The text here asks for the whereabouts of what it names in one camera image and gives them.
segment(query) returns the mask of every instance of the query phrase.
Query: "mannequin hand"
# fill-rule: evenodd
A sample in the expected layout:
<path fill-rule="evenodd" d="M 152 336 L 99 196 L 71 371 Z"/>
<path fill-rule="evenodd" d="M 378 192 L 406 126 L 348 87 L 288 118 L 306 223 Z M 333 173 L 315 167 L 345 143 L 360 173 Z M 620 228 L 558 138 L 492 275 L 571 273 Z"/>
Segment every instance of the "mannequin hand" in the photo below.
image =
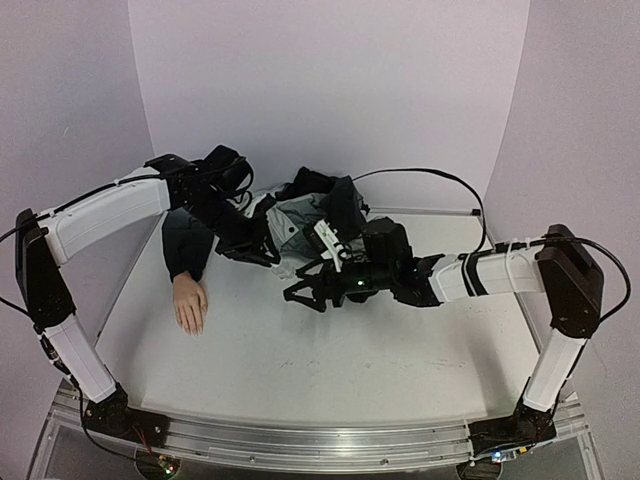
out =
<path fill-rule="evenodd" d="M 173 307 L 178 325 L 190 335 L 200 335 L 207 313 L 207 293 L 189 272 L 173 277 Z"/>

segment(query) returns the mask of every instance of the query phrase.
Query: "black sleeve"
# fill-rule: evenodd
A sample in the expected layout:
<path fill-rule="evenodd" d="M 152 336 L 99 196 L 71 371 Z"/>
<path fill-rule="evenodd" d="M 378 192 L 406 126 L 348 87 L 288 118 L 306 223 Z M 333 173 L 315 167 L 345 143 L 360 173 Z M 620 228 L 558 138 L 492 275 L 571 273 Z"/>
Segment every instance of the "black sleeve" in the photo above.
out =
<path fill-rule="evenodd" d="M 202 278 L 214 237 L 211 230 L 182 208 L 167 214 L 162 224 L 162 253 L 171 281 L 185 271 L 195 281 Z"/>

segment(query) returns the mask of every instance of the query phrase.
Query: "white table surface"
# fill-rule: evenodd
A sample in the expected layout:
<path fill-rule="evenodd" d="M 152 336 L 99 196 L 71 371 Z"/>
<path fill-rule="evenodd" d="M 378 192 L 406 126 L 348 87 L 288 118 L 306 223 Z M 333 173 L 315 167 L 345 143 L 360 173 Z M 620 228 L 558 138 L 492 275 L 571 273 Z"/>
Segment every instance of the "white table surface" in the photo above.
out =
<path fill-rule="evenodd" d="M 477 218 L 390 215 L 414 255 L 472 249 Z M 363 425 L 511 413 L 537 351 L 513 295 L 438 308 L 388 292 L 319 314 L 287 303 L 268 269 L 215 254 L 204 334 L 186 335 L 172 307 L 160 225 L 98 342 L 132 406 L 269 424 Z"/>

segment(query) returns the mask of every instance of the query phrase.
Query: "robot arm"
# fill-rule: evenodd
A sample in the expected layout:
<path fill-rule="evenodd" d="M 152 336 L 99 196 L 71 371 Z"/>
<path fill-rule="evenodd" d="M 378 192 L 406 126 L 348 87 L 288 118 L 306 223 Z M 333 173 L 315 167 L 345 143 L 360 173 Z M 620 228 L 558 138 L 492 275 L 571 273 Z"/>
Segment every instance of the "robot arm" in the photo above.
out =
<path fill-rule="evenodd" d="M 380 290 L 390 290 L 395 300 L 415 307 L 502 293 L 545 293 L 553 315 L 551 336 L 514 413 L 472 423 L 470 439 L 479 456 L 554 438 L 560 389 L 598 328 L 603 289 L 602 270 L 582 245 L 571 242 L 569 229 L 555 225 L 534 242 L 425 258 L 413 257 L 404 227 L 389 218 L 367 223 L 362 238 L 365 260 L 328 255 L 334 258 L 316 274 L 308 271 L 317 263 L 309 264 L 298 271 L 301 281 L 284 291 L 285 299 L 324 312 L 327 300 L 340 307 L 345 297 L 362 302 Z M 338 262 L 339 270 L 334 266 Z M 311 297 L 298 294 L 309 288 Z"/>
<path fill-rule="evenodd" d="M 78 320 L 59 267 L 127 225 L 180 207 L 216 233 L 226 245 L 224 254 L 260 265 L 277 262 L 266 219 L 246 218 L 227 201 L 249 174 L 244 157 L 223 146 L 195 162 L 164 155 L 75 201 L 38 216 L 31 210 L 18 216 L 18 285 L 51 363 L 89 399 L 85 421 L 91 430 L 137 441 L 136 425 L 159 446 L 167 419 L 128 408 L 126 393 Z"/>

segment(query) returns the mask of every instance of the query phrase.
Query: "white wall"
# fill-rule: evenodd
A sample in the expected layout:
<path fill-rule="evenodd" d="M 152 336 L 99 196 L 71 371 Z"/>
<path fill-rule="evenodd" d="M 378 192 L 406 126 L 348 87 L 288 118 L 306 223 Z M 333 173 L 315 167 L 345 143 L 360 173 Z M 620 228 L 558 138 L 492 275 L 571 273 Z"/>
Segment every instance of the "white wall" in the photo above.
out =
<path fill-rule="evenodd" d="M 257 185 L 301 165 L 457 173 L 484 193 L 513 93 L 529 2 L 131 0 L 157 154 L 247 155 Z M 369 202 L 475 207 L 455 184 L 368 179 Z"/>
<path fill-rule="evenodd" d="M 504 143 L 486 195 L 498 238 L 566 223 L 640 285 L 640 3 L 533 2 Z M 606 259 L 605 308 L 623 295 Z M 548 331 L 542 299 L 529 299 Z M 640 475 L 640 299 L 596 333 L 575 373 L 605 474 Z"/>
<path fill-rule="evenodd" d="M 21 210 L 63 203 L 153 155 L 126 0 L 3 2 L 0 15 L 0 232 Z M 95 335 L 149 225 L 119 232 L 63 269 Z M 13 240 L 0 295 L 22 303 Z M 25 478 L 60 376 L 31 321 L 0 306 L 0 476 Z"/>

